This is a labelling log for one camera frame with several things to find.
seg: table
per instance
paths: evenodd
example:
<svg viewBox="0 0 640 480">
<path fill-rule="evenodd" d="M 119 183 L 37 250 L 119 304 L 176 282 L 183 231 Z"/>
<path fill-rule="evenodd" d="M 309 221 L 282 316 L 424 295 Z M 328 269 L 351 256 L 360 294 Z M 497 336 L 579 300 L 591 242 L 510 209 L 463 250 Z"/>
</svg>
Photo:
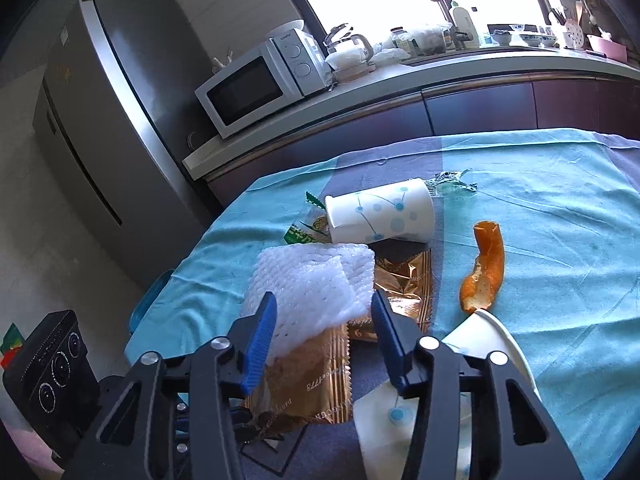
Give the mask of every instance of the table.
<svg viewBox="0 0 640 480">
<path fill-rule="evenodd" d="M 478 250 L 473 225 L 500 223 L 504 284 L 492 309 L 529 360 L 542 400 L 586 480 L 614 465 L 640 422 L 640 143 L 571 129 L 408 140 L 258 179 L 176 269 L 127 345 L 194 351 L 238 316 L 259 252 L 324 197 L 471 168 L 478 192 L 434 201 L 431 333 L 465 314 L 458 287 Z M 375 345 L 353 344 L 353 400 L 385 379 Z M 318 460 L 318 447 L 323 449 Z M 247 478 L 267 478 L 244 463 Z M 353 423 L 311 426 L 284 478 L 364 478 Z"/>
</svg>

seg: paper cup with blue dots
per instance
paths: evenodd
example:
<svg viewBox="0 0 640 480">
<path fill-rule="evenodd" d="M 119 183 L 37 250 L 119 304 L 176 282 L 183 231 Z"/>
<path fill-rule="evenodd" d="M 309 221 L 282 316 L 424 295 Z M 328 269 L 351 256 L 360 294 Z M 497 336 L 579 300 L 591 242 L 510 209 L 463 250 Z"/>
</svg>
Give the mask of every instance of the paper cup with blue dots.
<svg viewBox="0 0 640 480">
<path fill-rule="evenodd" d="M 429 189 L 420 178 L 325 197 L 334 244 L 370 244 L 386 238 L 428 242 L 435 216 Z"/>
</svg>

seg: microwave control knob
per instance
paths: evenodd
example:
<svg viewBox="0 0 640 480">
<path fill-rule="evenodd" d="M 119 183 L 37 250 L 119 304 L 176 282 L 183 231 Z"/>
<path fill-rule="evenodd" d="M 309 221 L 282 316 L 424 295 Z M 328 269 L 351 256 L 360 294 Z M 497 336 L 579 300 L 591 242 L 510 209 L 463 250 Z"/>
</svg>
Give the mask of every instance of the microwave control knob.
<svg viewBox="0 0 640 480">
<path fill-rule="evenodd" d="M 300 47 L 297 46 L 297 45 L 287 45 L 285 47 L 285 53 L 291 59 L 296 59 L 300 55 L 301 52 L 302 51 L 300 50 Z"/>
<path fill-rule="evenodd" d="M 311 67 L 307 63 L 300 63 L 293 69 L 298 77 L 306 77 L 311 74 Z"/>
</svg>

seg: metal screw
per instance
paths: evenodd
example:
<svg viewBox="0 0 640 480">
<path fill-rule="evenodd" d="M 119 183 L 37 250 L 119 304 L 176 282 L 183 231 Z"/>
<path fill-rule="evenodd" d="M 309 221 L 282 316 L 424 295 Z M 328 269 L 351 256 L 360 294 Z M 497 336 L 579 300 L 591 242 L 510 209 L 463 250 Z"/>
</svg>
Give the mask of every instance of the metal screw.
<svg viewBox="0 0 640 480">
<path fill-rule="evenodd" d="M 217 337 L 211 340 L 211 346 L 216 350 L 224 350 L 231 346 L 231 341 L 226 337 Z"/>
<path fill-rule="evenodd" d="M 438 346 L 440 346 L 440 342 L 429 335 L 420 338 L 420 346 L 427 350 L 435 350 Z"/>
<path fill-rule="evenodd" d="M 146 354 L 142 354 L 142 357 L 140 358 L 140 362 L 143 365 L 154 365 L 158 362 L 159 359 L 160 359 L 160 356 L 155 352 L 147 352 Z"/>
<path fill-rule="evenodd" d="M 504 352 L 491 352 L 491 355 L 489 355 L 489 359 L 491 359 L 491 362 L 494 365 L 498 366 L 507 364 L 507 361 L 509 360 L 507 354 L 505 354 Z"/>
</svg>

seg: sink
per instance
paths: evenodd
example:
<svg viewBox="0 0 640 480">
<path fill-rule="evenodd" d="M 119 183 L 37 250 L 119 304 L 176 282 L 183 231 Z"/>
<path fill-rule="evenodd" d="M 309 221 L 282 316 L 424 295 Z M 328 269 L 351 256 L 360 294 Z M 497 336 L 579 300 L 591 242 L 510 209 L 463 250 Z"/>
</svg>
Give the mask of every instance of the sink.
<svg viewBox="0 0 640 480">
<path fill-rule="evenodd" d="M 536 46 L 520 46 L 520 45 L 486 46 L 483 48 L 474 48 L 469 50 L 450 50 L 448 52 L 445 52 L 444 54 L 436 54 L 435 56 L 414 57 L 412 59 L 404 60 L 402 64 L 408 65 L 408 66 L 420 66 L 427 63 L 432 63 L 434 61 L 450 59 L 452 57 L 476 56 L 477 54 L 488 54 L 488 53 L 494 54 L 495 52 L 525 52 L 525 51 L 539 52 L 540 50 L 544 50 L 544 49 Z"/>
</svg>

